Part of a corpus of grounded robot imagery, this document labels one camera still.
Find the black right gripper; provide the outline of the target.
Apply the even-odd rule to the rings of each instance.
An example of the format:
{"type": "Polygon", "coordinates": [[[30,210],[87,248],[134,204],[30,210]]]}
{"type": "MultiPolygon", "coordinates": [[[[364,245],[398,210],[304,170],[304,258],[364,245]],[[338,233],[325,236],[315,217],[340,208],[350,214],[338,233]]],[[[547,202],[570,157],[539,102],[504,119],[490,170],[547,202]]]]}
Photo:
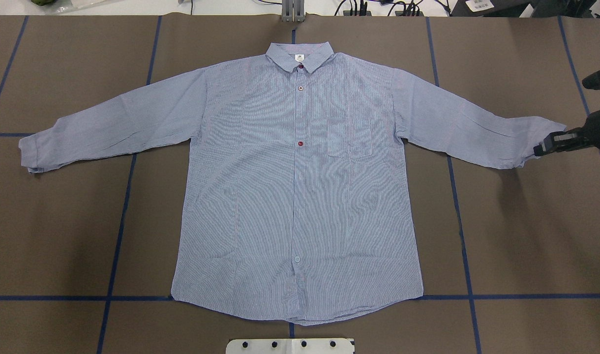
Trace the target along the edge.
{"type": "Polygon", "coordinates": [[[582,134],[579,129],[552,132],[540,144],[534,146],[534,155],[543,157],[555,152],[579,150],[584,148],[584,141],[588,147],[600,150],[600,110],[586,117],[582,134]]]}

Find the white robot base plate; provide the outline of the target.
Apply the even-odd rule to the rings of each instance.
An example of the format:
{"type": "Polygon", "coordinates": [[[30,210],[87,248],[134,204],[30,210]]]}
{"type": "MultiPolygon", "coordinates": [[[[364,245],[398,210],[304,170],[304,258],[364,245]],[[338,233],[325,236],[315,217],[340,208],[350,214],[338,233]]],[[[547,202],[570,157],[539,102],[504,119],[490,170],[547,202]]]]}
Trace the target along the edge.
{"type": "Polygon", "coordinates": [[[231,340],[226,354],[355,354],[354,339],[286,338],[231,340]]]}

